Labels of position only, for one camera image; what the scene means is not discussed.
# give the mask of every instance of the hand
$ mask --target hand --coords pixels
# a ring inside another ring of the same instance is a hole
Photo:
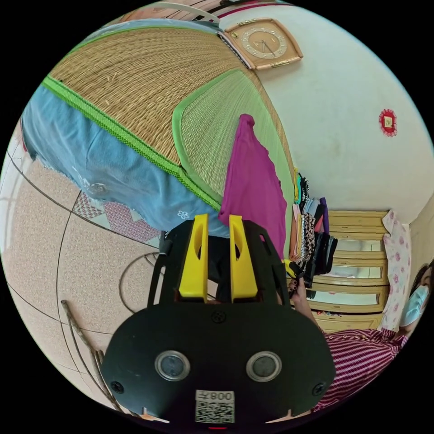
[[[298,281],[298,285],[297,282],[295,280],[291,280],[291,283],[288,286],[289,290],[294,291],[291,300],[294,302],[294,304],[296,303],[301,303],[307,300],[306,297],[306,287],[304,286],[304,279],[303,277],[300,277],[299,281]]]

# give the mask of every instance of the surgical mask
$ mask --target surgical mask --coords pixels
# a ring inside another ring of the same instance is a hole
[[[419,286],[408,299],[399,326],[405,327],[412,322],[419,319],[423,313],[422,306],[428,297],[428,288],[426,286]]]

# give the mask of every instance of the red wall sticker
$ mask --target red wall sticker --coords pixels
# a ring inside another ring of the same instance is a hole
[[[396,115],[393,110],[383,110],[378,118],[378,123],[380,124],[381,131],[383,131],[386,136],[396,136]]]

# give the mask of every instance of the wooden dresser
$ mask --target wooden dresser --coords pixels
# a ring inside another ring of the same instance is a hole
[[[329,211],[338,245],[331,272],[314,277],[309,300],[325,332],[380,325],[389,294],[382,223],[387,212]]]

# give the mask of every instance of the red striped shirt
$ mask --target red striped shirt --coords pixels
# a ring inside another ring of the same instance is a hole
[[[396,357],[407,338],[391,330],[343,330],[324,334],[336,368],[330,388],[312,411],[337,403],[374,380]]]

